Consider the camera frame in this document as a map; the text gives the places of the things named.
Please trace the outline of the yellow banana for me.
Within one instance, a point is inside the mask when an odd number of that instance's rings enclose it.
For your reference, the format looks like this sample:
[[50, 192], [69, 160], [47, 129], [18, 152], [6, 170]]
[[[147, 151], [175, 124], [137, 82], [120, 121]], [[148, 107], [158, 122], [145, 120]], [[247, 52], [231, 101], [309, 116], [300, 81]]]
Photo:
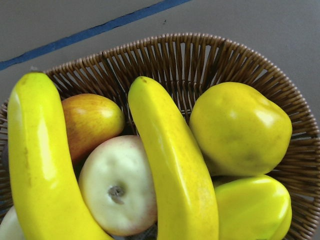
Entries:
[[82, 198], [60, 95], [42, 72], [25, 74], [7, 105], [13, 204], [28, 240], [108, 240]]
[[219, 217], [208, 168], [175, 102], [157, 81], [140, 76], [128, 92], [133, 122], [154, 182], [159, 240], [216, 240]]

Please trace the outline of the brown wicker basket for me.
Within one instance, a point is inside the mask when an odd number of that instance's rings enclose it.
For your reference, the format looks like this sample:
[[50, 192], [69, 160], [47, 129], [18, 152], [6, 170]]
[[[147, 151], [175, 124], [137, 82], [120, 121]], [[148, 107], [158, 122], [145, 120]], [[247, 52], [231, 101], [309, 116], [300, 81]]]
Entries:
[[319, 128], [258, 53], [205, 34], [139, 40], [22, 78], [0, 107], [0, 215], [28, 240], [109, 240], [69, 156], [61, 101], [94, 94], [124, 113], [151, 165], [160, 240], [310, 240], [320, 222]]

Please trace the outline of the orange yellow mango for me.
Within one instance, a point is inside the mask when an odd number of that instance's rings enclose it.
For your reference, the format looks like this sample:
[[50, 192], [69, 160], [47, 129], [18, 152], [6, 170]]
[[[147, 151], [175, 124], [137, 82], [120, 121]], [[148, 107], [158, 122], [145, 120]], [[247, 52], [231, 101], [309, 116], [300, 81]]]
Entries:
[[112, 100], [82, 93], [62, 101], [72, 164], [77, 165], [98, 145], [122, 133], [125, 115]]

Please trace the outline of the yellow lemon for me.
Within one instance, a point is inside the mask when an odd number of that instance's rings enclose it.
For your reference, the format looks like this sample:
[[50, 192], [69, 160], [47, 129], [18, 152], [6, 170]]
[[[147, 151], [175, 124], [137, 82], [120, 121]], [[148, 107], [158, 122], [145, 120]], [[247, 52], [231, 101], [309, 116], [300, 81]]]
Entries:
[[288, 114], [255, 88], [225, 82], [195, 102], [189, 126], [212, 176], [255, 176], [273, 170], [293, 132]]

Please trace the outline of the yellow star fruit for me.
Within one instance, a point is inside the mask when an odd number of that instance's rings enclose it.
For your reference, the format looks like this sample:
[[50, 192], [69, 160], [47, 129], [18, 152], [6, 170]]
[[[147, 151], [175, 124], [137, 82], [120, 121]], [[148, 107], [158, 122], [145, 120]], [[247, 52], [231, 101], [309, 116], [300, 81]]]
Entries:
[[221, 240], [282, 240], [292, 222], [286, 187], [267, 175], [214, 178]]

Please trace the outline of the pale pink apple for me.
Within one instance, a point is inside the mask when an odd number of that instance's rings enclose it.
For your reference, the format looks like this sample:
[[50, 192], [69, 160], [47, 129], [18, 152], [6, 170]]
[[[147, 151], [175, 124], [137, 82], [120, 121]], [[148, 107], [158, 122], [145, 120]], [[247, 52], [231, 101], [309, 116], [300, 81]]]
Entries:
[[14, 206], [8, 210], [0, 224], [0, 239], [25, 240]]

